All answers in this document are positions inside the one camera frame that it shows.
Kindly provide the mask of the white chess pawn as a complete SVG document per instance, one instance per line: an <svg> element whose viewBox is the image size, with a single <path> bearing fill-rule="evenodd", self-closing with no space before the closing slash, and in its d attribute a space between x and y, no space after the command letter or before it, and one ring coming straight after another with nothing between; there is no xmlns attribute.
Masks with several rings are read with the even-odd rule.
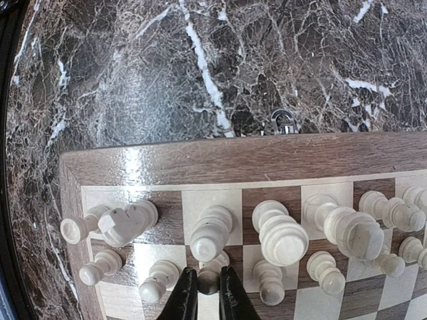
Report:
<svg viewBox="0 0 427 320"><path fill-rule="evenodd" d="M230 264L230 258L225 251L222 251L215 259L204 263L199 262L199 273L197 276L197 286L200 293L213 295L219 290L220 273L223 267Z"/></svg>

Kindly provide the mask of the metal board clasp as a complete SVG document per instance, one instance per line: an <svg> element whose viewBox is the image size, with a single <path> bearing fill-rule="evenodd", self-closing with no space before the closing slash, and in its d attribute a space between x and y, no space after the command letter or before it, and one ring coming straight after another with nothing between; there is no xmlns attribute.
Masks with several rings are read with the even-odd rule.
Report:
<svg viewBox="0 0 427 320"><path fill-rule="evenodd" d="M285 109L278 109L271 116L274 135L298 134L294 116Z"/></svg>

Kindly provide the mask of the white chess rook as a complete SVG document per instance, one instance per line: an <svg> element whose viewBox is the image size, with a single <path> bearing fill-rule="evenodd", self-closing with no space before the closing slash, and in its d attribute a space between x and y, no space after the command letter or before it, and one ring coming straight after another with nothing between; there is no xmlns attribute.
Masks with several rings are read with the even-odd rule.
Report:
<svg viewBox="0 0 427 320"><path fill-rule="evenodd" d="M62 220L60 224L61 235L66 242L76 245L88 238L91 232L101 235L98 227L101 216L111 208L106 205L97 205L88 209L84 217L70 217Z"/></svg>

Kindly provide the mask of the wooden chess board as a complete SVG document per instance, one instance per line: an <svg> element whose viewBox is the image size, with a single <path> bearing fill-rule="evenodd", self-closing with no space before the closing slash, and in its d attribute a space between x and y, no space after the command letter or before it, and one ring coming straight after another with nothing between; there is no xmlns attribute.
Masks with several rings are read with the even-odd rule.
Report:
<svg viewBox="0 0 427 320"><path fill-rule="evenodd" d="M278 135L69 151L63 220L84 319L156 319L185 268L221 319L426 318L426 134Z"/></svg>

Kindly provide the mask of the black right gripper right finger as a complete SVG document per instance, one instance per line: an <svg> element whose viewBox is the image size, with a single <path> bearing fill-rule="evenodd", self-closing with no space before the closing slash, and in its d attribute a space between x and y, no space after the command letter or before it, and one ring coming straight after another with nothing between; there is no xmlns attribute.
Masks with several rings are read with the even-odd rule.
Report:
<svg viewBox="0 0 427 320"><path fill-rule="evenodd" d="M238 274L232 266L222 267L219 289L220 319L257 319L256 312Z"/></svg>

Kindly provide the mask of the white chess knight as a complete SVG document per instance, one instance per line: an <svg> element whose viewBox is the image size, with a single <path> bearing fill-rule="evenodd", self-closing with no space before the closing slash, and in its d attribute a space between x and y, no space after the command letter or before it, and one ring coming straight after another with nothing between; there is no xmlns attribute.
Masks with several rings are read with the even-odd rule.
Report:
<svg viewBox="0 0 427 320"><path fill-rule="evenodd" d="M103 240L111 247L124 247L151 229L158 220L157 207L148 200L141 200L122 208L104 213L98 221Z"/></svg>

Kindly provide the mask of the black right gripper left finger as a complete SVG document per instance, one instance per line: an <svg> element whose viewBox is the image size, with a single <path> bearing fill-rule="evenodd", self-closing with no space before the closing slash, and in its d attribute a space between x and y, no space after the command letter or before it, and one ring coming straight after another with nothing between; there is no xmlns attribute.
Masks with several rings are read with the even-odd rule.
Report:
<svg viewBox="0 0 427 320"><path fill-rule="evenodd" d="M157 320L197 319L197 273L185 267Z"/></svg>

